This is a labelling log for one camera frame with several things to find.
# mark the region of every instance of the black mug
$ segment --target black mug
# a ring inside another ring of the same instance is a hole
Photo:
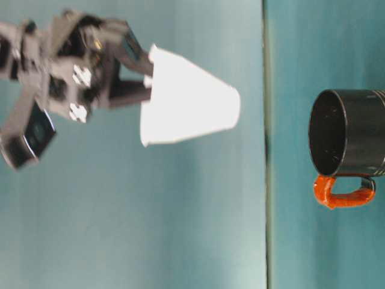
[[[314,192],[333,209],[356,207],[375,195],[373,176],[385,175],[385,91],[324,90],[309,122],[309,149],[319,173]],[[332,194],[337,177],[359,176],[362,187]]]

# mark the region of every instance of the camera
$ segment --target camera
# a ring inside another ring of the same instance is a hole
[[[14,169],[36,163],[55,134],[48,114],[40,110],[33,94],[23,93],[1,129],[1,154]]]

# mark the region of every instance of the teal wall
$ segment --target teal wall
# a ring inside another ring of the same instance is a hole
[[[307,147],[310,109],[326,88],[384,88],[385,2],[265,1],[269,144],[269,281],[276,288],[383,288],[385,180],[375,200],[318,205]],[[338,180],[348,192],[358,180]]]
[[[98,111],[87,125],[53,116],[58,136],[38,166],[0,162],[0,288],[264,288],[260,2],[2,0],[0,19],[43,27],[63,7],[127,19],[144,48],[155,42],[231,83],[241,119],[145,149],[139,107]],[[20,88],[2,81],[0,91],[4,121]]]

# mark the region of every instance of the mug handle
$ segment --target mug handle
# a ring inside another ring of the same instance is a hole
[[[334,177],[318,175],[313,185],[316,200],[331,210],[362,206],[375,196],[375,182],[371,178],[361,177],[361,187],[350,194],[331,193],[335,182]]]

